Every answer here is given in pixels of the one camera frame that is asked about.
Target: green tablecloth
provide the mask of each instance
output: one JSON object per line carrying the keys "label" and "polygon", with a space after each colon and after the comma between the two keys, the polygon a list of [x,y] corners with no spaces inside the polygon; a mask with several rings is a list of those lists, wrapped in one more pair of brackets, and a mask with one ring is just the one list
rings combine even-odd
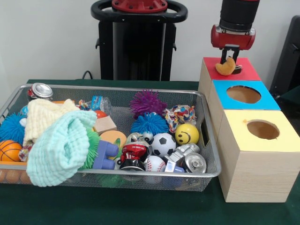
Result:
{"label": "green tablecloth", "polygon": [[[196,90],[196,82],[29,80],[29,83]],[[286,203],[225,203],[218,178],[205,191],[0,185],[0,224],[300,224],[300,179]]]}

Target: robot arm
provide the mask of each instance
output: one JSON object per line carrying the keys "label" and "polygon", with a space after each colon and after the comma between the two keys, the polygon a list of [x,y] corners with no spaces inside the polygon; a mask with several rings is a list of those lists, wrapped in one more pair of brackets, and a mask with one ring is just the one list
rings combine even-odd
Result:
{"label": "robot arm", "polygon": [[227,51],[234,51],[236,59],[240,50],[248,50],[255,40],[252,28],[260,0],[223,0],[219,25],[211,30],[211,43],[223,50],[221,64],[226,61]]}

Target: orange ball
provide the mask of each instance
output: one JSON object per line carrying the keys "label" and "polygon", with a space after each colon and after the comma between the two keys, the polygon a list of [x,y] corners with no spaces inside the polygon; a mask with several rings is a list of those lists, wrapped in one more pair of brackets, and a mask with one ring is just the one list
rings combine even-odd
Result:
{"label": "orange ball", "polygon": [[19,170],[9,170],[6,173],[6,180],[11,184],[17,183],[19,181],[20,175],[21,173]]}
{"label": "orange ball", "polygon": [[27,175],[26,171],[22,172],[20,179],[21,179],[22,184],[31,184],[30,178]]}
{"label": "orange ball", "polygon": [[0,161],[20,162],[19,152],[22,146],[12,140],[0,142]]}
{"label": "orange ball", "polygon": [[0,170],[0,183],[2,183],[3,181],[4,181],[4,179],[5,179],[5,175],[6,175],[6,172],[7,172],[8,170],[5,170],[5,169],[1,169]]}
{"label": "orange ball", "polygon": [[97,113],[97,119],[107,116],[106,113],[101,110],[95,110],[95,113]]}

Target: wire mesh basket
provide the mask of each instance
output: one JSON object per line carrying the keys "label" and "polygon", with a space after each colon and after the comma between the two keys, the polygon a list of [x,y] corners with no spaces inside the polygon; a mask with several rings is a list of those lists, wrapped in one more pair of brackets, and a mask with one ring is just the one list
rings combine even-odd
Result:
{"label": "wire mesh basket", "polygon": [[[30,87],[31,84],[26,84],[14,91],[0,110],[0,123],[2,123],[6,116],[18,113],[28,104],[27,90]],[[126,136],[130,134],[134,119],[129,108],[129,103],[136,92],[141,90],[65,85],[50,85],[50,87],[53,90],[53,101],[63,101],[69,98],[78,102],[80,99],[92,99],[94,95],[108,97],[112,104],[112,120],[119,131],[123,132]],[[211,178],[220,174],[221,164],[205,96],[196,91],[153,91],[159,92],[159,98],[168,104],[168,108],[174,105],[195,106],[197,116],[196,127],[201,132],[201,138],[197,145],[200,147],[200,154],[206,161],[206,172],[199,174],[86,169],[78,171],[61,185],[71,187],[203,191]],[[29,184],[30,181],[26,176],[25,170],[25,165],[0,164],[0,183]]]}

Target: beige towel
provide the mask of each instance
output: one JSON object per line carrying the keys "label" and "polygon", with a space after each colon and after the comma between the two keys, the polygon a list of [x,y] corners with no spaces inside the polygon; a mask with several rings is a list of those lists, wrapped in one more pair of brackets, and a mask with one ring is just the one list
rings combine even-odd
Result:
{"label": "beige towel", "polygon": [[35,142],[59,117],[75,110],[79,108],[71,99],[67,99],[62,105],[39,98],[30,101],[23,146],[30,141]]}

